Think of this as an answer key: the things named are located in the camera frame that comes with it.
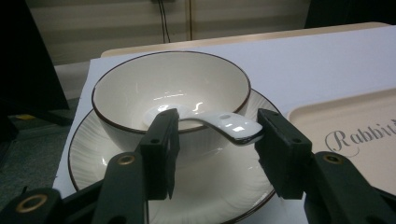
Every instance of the dark background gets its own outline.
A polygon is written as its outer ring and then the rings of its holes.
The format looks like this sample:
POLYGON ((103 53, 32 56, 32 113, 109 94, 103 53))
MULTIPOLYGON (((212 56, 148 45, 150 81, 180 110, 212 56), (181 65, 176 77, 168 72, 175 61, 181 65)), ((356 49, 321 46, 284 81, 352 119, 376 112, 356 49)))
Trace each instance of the dark background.
POLYGON ((396 0, 311 0, 305 28, 379 21, 396 24, 396 0))
POLYGON ((24 0, 12 0, 3 23, 3 71, 0 75, 0 142, 15 138, 7 116, 46 117, 48 111, 68 109, 52 60, 24 0))

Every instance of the saucer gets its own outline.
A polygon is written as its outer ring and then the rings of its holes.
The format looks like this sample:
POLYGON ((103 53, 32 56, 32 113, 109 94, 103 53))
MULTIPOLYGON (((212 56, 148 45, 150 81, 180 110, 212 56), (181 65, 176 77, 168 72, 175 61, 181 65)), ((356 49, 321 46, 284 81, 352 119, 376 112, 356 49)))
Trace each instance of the saucer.
MULTIPOLYGON (((277 112, 252 90, 246 117, 256 120, 258 108, 277 112)), ((76 190, 102 180, 110 159, 122 151, 109 139, 92 110, 79 124, 69 148, 69 173, 76 190)), ((241 220, 275 194, 254 145, 229 144, 175 172, 172 200, 149 201, 150 223, 223 223, 241 220)))

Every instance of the bowl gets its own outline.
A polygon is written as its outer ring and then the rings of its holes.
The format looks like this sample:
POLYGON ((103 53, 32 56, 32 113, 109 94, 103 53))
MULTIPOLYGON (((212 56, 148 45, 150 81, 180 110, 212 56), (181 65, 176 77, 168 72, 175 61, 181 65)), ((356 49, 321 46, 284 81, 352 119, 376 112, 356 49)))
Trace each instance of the bowl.
MULTIPOLYGON (((152 108, 182 105, 194 113, 227 111, 245 115, 250 95, 246 73, 234 63, 196 51, 151 53, 119 64, 92 91, 92 106, 104 130, 123 151, 134 151, 149 126, 152 108)), ((177 165, 215 153, 229 144, 196 121, 179 123, 177 165)))

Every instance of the table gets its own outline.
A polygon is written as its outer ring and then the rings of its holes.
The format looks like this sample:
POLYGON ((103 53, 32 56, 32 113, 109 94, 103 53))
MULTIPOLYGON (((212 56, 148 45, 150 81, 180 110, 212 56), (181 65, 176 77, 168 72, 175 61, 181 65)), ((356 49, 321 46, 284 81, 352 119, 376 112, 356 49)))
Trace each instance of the table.
MULTIPOLYGON (((240 66, 249 76, 252 89, 286 116, 301 105, 395 88, 395 39, 396 27, 374 22, 106 51, 102 58, 91 60, 53 187, 63 197, 75 192, 67 167, 68 147, 78 125, 92 109, 91 92, 96 80, 119 63, 161 50, 215 54, 240 66)), ((303 204, 275 196, 241 223, 307 223, 303 204)))

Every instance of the spoon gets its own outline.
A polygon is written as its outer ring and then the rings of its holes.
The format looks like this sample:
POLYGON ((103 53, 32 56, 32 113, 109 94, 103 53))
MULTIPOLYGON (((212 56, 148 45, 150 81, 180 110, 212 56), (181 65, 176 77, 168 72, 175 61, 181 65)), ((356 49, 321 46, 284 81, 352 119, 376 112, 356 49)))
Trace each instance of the spoon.
POLYGON ((144 116, 143 122, 150 125, 155 117, 167 109, 177 109, 179 120, 194 120, 213 128, 237 146, 245 146, 262 139, 262 126, 239 114, 224 111, 195 113, 184 105, 161 105, 152 107, 144 116))

